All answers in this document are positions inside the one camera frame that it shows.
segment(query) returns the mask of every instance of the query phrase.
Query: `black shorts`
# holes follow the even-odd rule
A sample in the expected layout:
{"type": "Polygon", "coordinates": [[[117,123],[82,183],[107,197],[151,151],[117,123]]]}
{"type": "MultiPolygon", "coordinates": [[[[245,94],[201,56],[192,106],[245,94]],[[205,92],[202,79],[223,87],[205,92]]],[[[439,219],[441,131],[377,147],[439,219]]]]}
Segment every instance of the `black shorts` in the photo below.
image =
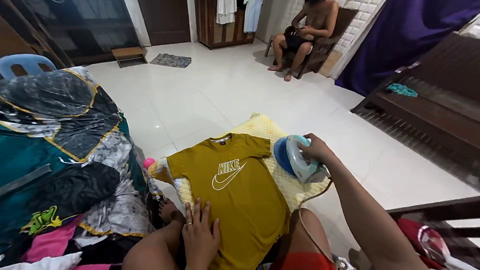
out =
{"type": "Polygon", "coordinates": [[[311,40],[304,39],[297,35],[288,35],[288,36],[285,36],[285,42],[287,44],[288,51],[297,53],[297,51],[300,48],[300,45],[302,45],[305,42],[311,42],[311,40]]]}

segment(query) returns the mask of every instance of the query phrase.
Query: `yellow quilted pad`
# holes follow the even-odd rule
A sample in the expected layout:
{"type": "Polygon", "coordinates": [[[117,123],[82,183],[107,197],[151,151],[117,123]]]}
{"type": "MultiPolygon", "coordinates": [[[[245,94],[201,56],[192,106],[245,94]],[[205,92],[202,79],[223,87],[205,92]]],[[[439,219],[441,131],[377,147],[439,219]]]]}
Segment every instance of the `yellow quilted pad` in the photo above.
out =
{"type": "MultiPolygon", "coordinates": [[[[288,134],[282,131],[277,124],[265,115],[253,113],[248,121],[224,134],[220,134],[219,137],[227,133],[247,133],[252,136],[270,139],[270,151],[272,152],[272,156],[264,159],[264,161],[268,170],[272,174],[278,189],[280,189],[285,197],[290,212],[297,209],[304,199],[315,196],[325,190],[330,182],[328,178],[325,178],[322,183],[301,184],[297,178],[288,174],[278,164],[273,154],[273,146],[278,139],[285,137],[288,134]]],[[[173,184],[183,205],[185,205],[186,202],[193,204],[192,190],[188,179],[177,178],[172,181],[170,173],[168,170],[164,170],[165,168],[168,169],[167,160],[166,158],[162,158],[152,164],[148,170],[152,177],[173,184]],[[170,176],[170,179],[165,179],[165,176],[167,175],[170,176]]]]}

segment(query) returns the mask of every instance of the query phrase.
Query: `wooden armchair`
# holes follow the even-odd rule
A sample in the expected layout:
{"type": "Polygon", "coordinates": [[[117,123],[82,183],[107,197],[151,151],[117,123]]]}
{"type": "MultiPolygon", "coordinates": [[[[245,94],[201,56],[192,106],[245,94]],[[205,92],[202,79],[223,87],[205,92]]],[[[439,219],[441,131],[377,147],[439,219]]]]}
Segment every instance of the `wooden armchair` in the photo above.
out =
{"type": "MultiPolygon", "coordinates": [[[[353,18],[355,18],[355,15],[357,15],[357,12],[358,10],[345,8],[338,9],[338,16],[336,18],[335,29],[332,33],[332,36],[329,38],[318,37],[314,39],[312,51],[305,57],[305,60],[303,60],[303,63],[300,65],[299,74],[295,78],[300,80],[301,77],[307,72],[314,71],[315,73],[318,73],[320,71],[328,56],[333,51],[336,43],[340,40],[345,30],[352,22],[353,18]]],[[[289,26],[285,29],[284,35],[287,36],[294,33],[295,28],[293,26],[289,26]]],[[[268,51],[272,45],[272,39],[273,37],[271,37],[270,41],[268,42],[265,56],[268,55],[268,51]]],[[[293,62],[294,58],[295,53],[284,50],[283,59],[290,62],[288,63],[289,65],[291,65],[291,62],[293,62]]]]}

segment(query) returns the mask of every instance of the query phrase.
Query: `knee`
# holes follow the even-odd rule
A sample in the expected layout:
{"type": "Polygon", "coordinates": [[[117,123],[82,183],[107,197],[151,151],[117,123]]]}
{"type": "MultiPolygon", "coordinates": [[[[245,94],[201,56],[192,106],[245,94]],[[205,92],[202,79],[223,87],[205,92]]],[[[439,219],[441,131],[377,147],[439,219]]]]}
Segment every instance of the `knee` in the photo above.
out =
{"type": "Polygon", "coordinates": [[[298,52],[306,55],[310,52],[311,48],[312,48],[312,45],[310,44],[310,42],[305,42],[302,45],[300,45],[298,52]]]}
{"type": "Polygon", "coordinates": [[[312,219],[317,220],[317,216],[310,210],[306,208],[300,208],[295,211],[293,211],[291,217],[290,217],[290,225],[295,225],[300,222],[300,214],[303,222],[308,222],[312,219]]]}
{"type": "Polygon", "coordinates": [[[278,34],[273,38],[273,43],[279,44],[282,40],[285,40],[285,36],[283,34],[278,34]]]}

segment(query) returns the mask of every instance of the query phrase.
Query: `doormat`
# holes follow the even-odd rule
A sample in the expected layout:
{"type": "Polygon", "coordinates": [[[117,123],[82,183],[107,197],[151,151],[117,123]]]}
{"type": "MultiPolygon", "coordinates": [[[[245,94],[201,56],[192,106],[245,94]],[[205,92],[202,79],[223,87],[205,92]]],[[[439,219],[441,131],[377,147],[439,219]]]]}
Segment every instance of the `doormat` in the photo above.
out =
{"type": "Polygon", "coordinates": [[[150,64],[167,66],[167,67],[180,67],[186,68],[192,62],[191,57],[176,56],[168,53],[159,53],[150,64]]]}

